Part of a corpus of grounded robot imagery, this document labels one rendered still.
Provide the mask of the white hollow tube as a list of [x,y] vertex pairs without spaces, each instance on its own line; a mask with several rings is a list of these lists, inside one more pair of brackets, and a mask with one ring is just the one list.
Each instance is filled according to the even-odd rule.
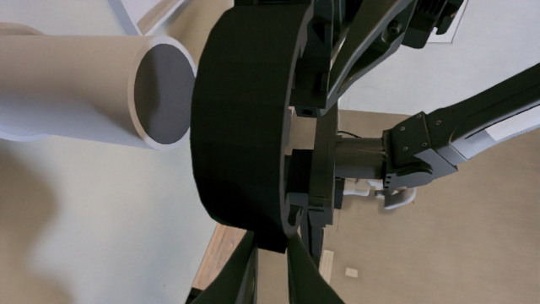
[[0,138],[169,151],[190,135],[197,70],[165,35],[46,35],[0,22]]

